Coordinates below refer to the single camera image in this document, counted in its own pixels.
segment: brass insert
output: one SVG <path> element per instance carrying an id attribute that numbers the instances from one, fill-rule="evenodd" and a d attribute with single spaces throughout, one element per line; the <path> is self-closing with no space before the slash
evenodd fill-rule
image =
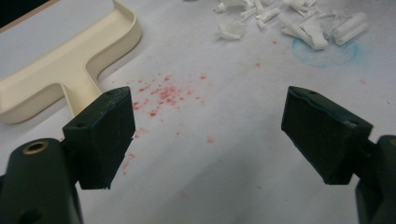
<path id="1" fill-rule="evenodd" d="M 23 154 L 35 155 L 45 150 L 48 146 L 49 146 L 49 142 L 44 142 L 44 141 L 34 142 L 23 149 Z"/>

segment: white paper fragment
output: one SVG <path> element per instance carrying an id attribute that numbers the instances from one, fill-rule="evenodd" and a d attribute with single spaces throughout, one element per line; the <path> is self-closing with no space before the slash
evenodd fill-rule
<path id="1" fill-rule="evenodd" d="M 251 16 L 253 16 L 254 14 L 256 14 L 256 12 L 257 12 L 257 9 L 254 7 L 254 8 L 252 8 L 252 9 L 248 10 L 248 11 L 241 12 L 240 15 L 241 15 L 241 17 L 242 17 L 242 20 L 246 21 L 246 20 L 248 20 Z"/>
<path id="2" fill-rule="evenodd" d="M 335 44 L 338 46 L 343 46 L 346 42 L 348 42 L 349 40 L 355 38 L 356 36 L 360 35 L 361 33 L 363 33 L 365 30 L 367 30 L 367 28 L 369 27 L 369 23 L 364 22 L 363 24 L 361 24 L 360 26 L 356 27 L 353 31 L 347 33 L 344 36 L 335 38 Z"/>
<path id="3" fill-rule="evenodd" d="M 290 36 L 293 36 L 293 37 L 296 37 L 296 38 L 299 38 L 299 39 L 300 39 L 300 37 L 297 36 L 297 34 L 295 34 L 293 31 L 289 30 L 289 29 L 286 28 L 286 27 L 280 29 L 280 31 L 281 31 L 283 34 L 285 34 L 285 35 L 290 35 Z"/>
<path id="4" fill-rule="evenodd" d="M 220 3 L 215 9 L 215 11 L 218 13 L 224 12 L 225 10 L 227 10 L 227 7 L 224 5 L 224 3 Z"/>
<path id="5" fill-rule="evenodd" d="M 325 39 L 330 39 L 332 38 L 332 31 L 334 28 L 340 25 L 340 21 L 335 19 L 335 18 L 330 18 L 329 20 L 322 20 L 320 22 L 320 27 L 323 30 L 323 34 Z"/>
<path id="6" fill-rule="evenodd" d="M 257 20 L 257 25 L 260 27 L 262 30 L 268 29 L 268 26 L 261 20 Z"/>
<path id="7" fill-rule="evenodd" d="M 332 35 L 334 38 L 341 38 L 347 33 L 355 30 L 358 26 L 363 24 L 367 20 L 367 15 L 360 12 L 354 15 L 352 18 L 338 26 L 337 28 L 334 29 L 332 32 Z"/>
<path id="8" fill-rule="evenodd" d="M 265 11 L 263 12 L 261 15 L 256 16 L 257 20 L 260 20 L 262 22 L 268 22 L 269 20 L 271 20 L 273 17 L 277 16 L 277 14 L 280 13 L 279 8 L 273 8 L 271 10 Z"/>
<path id="9" fill-rule="evenodd" d="M 316 3 L 316 0 L 283 0 L 283 3 L 296 10 L 304 17 L 310 8 Z"/>
<path id="10" fill-rule="evenodd" d="M 289 18 L 287 18 L 283 13 L 280 13 L 278 15 L 280 22 L 283 23 L 283 25 L 291 30 L 293 33 L 295 33 L 300 39 L 302 39 L 305 44 L 307 44 L 310 48 L 314 47 L 314 43 L 312 42 L 311 37 L 304 32 L 297 24 L 292 23 Z"/>
<path id="11" fill-rule="evenodd" d="M 224 12 L 227 7 L 244 7 L 245 10 L 250 10 L 253 7 L 251 0 L 221 0 L 221 3 L 215 9 L 217 12 Z"/>
<path id="12" fill-rule="evenodd" d="M 257 8 L 257 14 L 262 14 L 264 12 L 264 7 L 262 6 L 262 1 L 261 0 L 254 0 L 254 5 L 256 5 Z"/>
<path id="13" fill-rule="evenodd" d="M 246 0 L 247 4 L 245 6 L 245 10 L 251 10 L 252 8 L 254 8 L 254 3 L 252 2 L 252 0 Z"/>
<path id="14" fill-rule="evenodd" d="M 240 21 L 232 21 L 230 24 L 219 25 L 219 36 L 226 40 L 238 40 L 246 33 L 246 26 Z"/>
<path id="15" fill-rule="evenodd" d="M 327 48 L 329 43 L 324 38 L 323 30 L 320 27 L 320 23 L 318 20 L 316 20 L 315 18 L 311 19 L 305 22 L 302 25 L 302 28 L 309 36 L 311 36 L 313 42 L 313 46 L 312 46 L 313 50 L 321 50 Z"/>

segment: black mount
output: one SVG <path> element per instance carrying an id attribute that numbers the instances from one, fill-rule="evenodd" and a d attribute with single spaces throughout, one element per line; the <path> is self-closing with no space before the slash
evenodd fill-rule
<path id="1" fill-rule="evenodd" d="M 353 174 L 360 224 L 396 223 L 396 136 L 368 140 L 373 125 L 315 91 L 289 87 L 282 130 L 329 185 Z"/>

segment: red particle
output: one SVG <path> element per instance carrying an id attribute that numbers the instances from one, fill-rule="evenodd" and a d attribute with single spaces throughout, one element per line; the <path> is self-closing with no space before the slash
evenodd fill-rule
<path id="1" fill-rule="evenodd" d="M 122 163 L 122 172 L 126 175 L 126 168 L 128 167 L 129 163 L 131 162 L 132 159 L 134 159 L 135 155 L 134 153 L 130 153 L 126 160 Z"/>
<path id="2" fill-rule="evenodd" d="M 141 133 L 148 133 L 148 132 L 149 132 L 149 130 L 147 130 L 147 129 L 145 129 L 145 128 L 140 128 L 139 131 L 140 131 Z"/>
<path id="3" fill-rule="evenodd" d="M 139 102 L 135 102 L 133 105 L 134 110 L 138 110 L 139 109 Z"/>
<path id="4" fill-rule="evenodd" d="M 167 92 L 162 92 L 161 93 L 161 99 L 166 99 L 168 97 L 169 97 L 169 93 L 167 93 Z"/>
<path id="5" fill-rule="evenodd" d="M 207 141 L 208 144 L 213 144 L 216 142 L 216 140 L 213 137 L 207 137 Z"/>
<path id="6" fill-rule="evenodd" d="M 149 114 L 150 114 L 152 117 L 156 116 L 157 113 L 158 113 L 157 110 L 151 110 L 151 112 L 149 112 Z"/>

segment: blue stain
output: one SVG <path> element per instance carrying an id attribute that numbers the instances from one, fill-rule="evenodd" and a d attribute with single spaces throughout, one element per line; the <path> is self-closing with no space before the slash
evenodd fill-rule
<path id="1" fill-rule="evenodd" d="M 313 51 L 302 40 L 294 38 L 292 52 L 300 62 L 307 65 L 326 68 L 342 66 L 353 61 L 360 52 L 359 46 L 354 43 L 346 43 L 342 47 L 330 44 L 325 50 Z"/>

